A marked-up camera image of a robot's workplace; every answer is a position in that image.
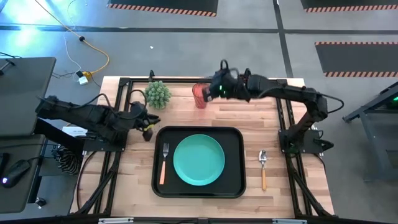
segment red cup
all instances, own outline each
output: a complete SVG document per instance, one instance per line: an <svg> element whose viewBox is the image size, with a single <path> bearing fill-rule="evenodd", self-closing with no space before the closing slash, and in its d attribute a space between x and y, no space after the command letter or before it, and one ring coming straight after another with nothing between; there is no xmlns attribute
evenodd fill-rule
<svg viewBox="0 0 398 224"><path fill-rule="evenodd" d="M202 89L206 88L208 84L206 83L196 83L192 87L193 98L195 99L195 105L199 109L205 109L207 102L203 99Z"/></svg>

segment fork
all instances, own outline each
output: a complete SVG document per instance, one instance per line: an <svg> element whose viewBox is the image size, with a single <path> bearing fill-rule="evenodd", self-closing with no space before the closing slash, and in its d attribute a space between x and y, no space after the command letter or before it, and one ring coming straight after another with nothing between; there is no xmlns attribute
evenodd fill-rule
<svg viewBox="0 0 398 224"><path fill-rule="evenodd" d="M160 185L164 184L164 177L166 175L166 157L167 154L169 153L169 144L164 143L163 144L163 164L162 164L162 172L160 173Z"/></svg>

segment yellow cable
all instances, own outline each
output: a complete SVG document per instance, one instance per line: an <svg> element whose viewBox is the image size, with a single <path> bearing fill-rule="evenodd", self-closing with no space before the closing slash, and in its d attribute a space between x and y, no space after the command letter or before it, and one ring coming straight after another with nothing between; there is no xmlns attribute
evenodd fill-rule
<svg viewBox="0 0 398 224"><path fill-rule="evenodd" d="M39 4L39 6L40 6L42 9L44 9L48 14L50 14L50 16L52 16L56 21L58 21L62 26L64 26L64 28L66 28L66 29L67 29L68 31L70 31L72 34L75 34L77 37L79 37L79 38L81 37L78 33L76 33L75 31L71 30L69 27L67 27L65 24L63 24L59 19L57 19L53 14L51 14L51 12L49 12L48 10L46 10L46 8L44 8L43 5L41 5L37 0L35 0L35 2L36 2L37 4ZM104 68L109 64L110 57L109 57L109 55L108 55L107 53L105 53L104 51L102 51L102 50L100 50L100 49L98 49L98 48L92 46L89 42L87 42L87 40L83 40L83 42L84 42L85 44L87 44L89 47L91 47L92 49L94 49L94 50L96 50L96 51L98 51L98 52L100 52L100 53L102 53L102 54L104 54L104 55L106 56L106 63L105 63L101 68L95 70L94 72L90 72L92 75L94 75L95 73L97 73L97 72L101 71L102 69L104 69Z"/></svg>

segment wooden table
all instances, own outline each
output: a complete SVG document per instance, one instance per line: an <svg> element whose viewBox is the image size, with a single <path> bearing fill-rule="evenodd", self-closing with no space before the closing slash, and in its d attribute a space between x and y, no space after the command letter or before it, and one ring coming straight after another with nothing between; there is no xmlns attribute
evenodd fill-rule
<svg viewBox="0 0 398 224"><path fill-rule="evenodd" d="M107 94L114 104L120 77L104 77L101 93ZM303 86L301 78L288 79L289 85ZM126 151L121 156L118 180L113 200L112 216L130 217L209 217L209 218L293 218L292 199L284 156L279 149L277 131L279 120L275 98L252 100L216 99L204 110L195 108L192 83L168 83L172 93L166 109L150 113L159 115L162 121L156 124L154 136L145 142L139 131L130 131ZM135 83L134 89L144 90L147 83ZM133 93L133 100L143 100ZM292 102L295 120L306 112L301 103ZM245 193L236 199L208 198L161 198L150 186L152 163L157 131L169 125L180 126L231 126L238 128L244 137L246 153ZM266 174L268 189L261 189L261 164L258 154L267 151ZM98 185L104 153L93 156L87 165L80 184L81 204ZM313 155L304 154L303 164L307 184L314 196L330 213L333 213L330 193L322 163ZM107 189L103 197L104 208ZM301 190L298 190L300 208L304 212ZM71 212L76 211L73 202Z"/></svg>

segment gray floor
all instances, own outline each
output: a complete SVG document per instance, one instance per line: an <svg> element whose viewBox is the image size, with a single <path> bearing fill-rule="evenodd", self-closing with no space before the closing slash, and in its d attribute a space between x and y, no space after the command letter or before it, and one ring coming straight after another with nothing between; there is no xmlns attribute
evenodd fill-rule
<svg viewBox="0 0 398 224"><path fill-rule="evenodd" d="M92 27L166 27L166 28L239 28L276 29L272 0L220 0L216 18L123 11L105 7L107 0L76 1L70 14L78 26ZM69 1L47 0L62 21L71 24ZM285 29L322 30L398 30L398 11L305 13L299 0L279 0ZM30 0L11 0L0 13L0 25L58 25ZM76 65L65 52L63 32L40 32L34 27L21 31L0 30L0 52L22 57L57 58L55 72L72 72ZM82 32L92 44L105 50L111 63L95 78L105 75L209 76L218 69L220 59L229 64L267 77L286 77L278 34L187 33L187 32ZM70 55L84 70L96 69L105 58L67 34ZM325 153L326 174L335 213L344 218L397 223L398 182L364 182L373 168L369 143L360 121L345 124L341 117L374 98L396 82L394 78L325 78L314 47L316 41L397 41L396 35L286 35L287 48L295 78L307 86L343 99L346 106L318 124L324 138L335 143ZM71 78L52 78L47 92L65 101L84 103L96 94L94 83L80 86ZM338 106L330 101L330 108ZM54 122L61 128L64 122ZM46 166L55 170L55 164ZM19 214L0 215L0 220L64 215L72 201L76 178L46 177L39 197L49 202L43 209L27 206Z"/></svg>

